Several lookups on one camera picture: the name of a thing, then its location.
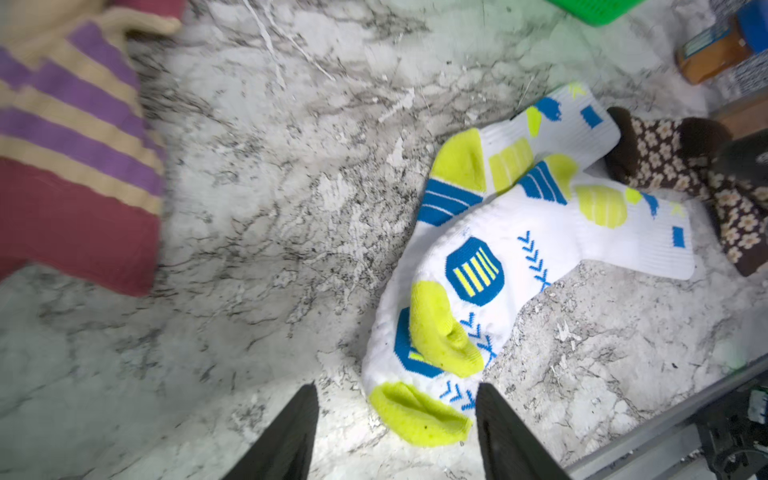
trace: lime green sock heel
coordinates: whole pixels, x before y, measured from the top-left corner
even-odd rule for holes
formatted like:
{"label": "lime green sock heel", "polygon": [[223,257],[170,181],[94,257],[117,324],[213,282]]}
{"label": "lime green sock heel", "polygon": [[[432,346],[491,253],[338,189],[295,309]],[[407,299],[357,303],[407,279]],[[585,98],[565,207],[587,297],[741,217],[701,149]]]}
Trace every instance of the lime green sock heel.
{"label": "lime green sock heel", "polygon": [[480,350],[451,313],[448,294],[437,282],[418,282],[411,290],[411,340],[429,362],[466,378],[483,369]]}

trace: gray marble veining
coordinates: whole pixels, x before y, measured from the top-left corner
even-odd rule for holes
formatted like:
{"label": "gray marble veining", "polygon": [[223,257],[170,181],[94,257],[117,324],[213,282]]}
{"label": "gray marble veining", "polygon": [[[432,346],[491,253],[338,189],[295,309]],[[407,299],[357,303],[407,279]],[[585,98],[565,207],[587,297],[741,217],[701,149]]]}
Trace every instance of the gray marble veining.
{"label": "gray marble veining", "polygon": [[[170,154],[146,298],[40,266],[0,285],[0,478],[219,478],[298,387],[319,388],[312,477],[482,478],[416,449],[359,388],[373,313],[439,145],[574,79],[652,118],[706,114],[672,51],[703,0],[589,28],[536,0],[190,0],[131,45]],[[689,282],[584,263],[534,298],[487,373],[563,464],[766,351],[744,279],[686,202]]]}

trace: striped sock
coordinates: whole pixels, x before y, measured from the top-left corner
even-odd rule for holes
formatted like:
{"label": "striped sock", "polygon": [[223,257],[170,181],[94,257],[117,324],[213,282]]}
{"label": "striped sock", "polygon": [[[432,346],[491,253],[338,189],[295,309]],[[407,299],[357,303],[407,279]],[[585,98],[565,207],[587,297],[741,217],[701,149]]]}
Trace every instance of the striped sock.
{"label": "striped sock", "polygon": [[[380,300],[362,365],[365,392],[394,432],[421,446],[457,442],[466,439],[475,408],[476,379],[444,372],[411,345],[411,284],[427,249],[459,217],[511,188],[538,157],[568,151],[580,170],[618,140],[611,117],[584,85],[573,83],[509,121],[473,128],[445,143],[432,166],[413,235]],[[488,264],[488,276],[496,274],[490,255],[476,261]],[[474,325],[471,317],[462,323],[468,329]]]}

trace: jar label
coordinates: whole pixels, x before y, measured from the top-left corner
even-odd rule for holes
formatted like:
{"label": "jar label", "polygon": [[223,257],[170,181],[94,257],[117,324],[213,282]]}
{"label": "jar label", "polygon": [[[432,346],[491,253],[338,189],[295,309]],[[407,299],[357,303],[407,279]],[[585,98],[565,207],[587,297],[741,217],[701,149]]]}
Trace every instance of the jar label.
{"label": "jar label", "polygon": [[727,37],[729,33],[730,25],[728,18],[725,18],[690,39],[683,47],[685,58],[690,58],[721,38]]}

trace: lime green sock toe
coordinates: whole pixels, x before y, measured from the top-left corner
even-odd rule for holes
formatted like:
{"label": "lime green sock toe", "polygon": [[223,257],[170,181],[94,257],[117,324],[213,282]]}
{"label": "lime green sock toe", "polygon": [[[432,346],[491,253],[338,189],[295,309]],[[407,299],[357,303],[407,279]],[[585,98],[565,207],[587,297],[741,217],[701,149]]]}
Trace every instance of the lime green sock toe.
{"label": "lime green sock toe", "polygon": [[468,416],[403,382],[377,386],[369,400],[394,433],[418,447],[464,442],[472,427]]}

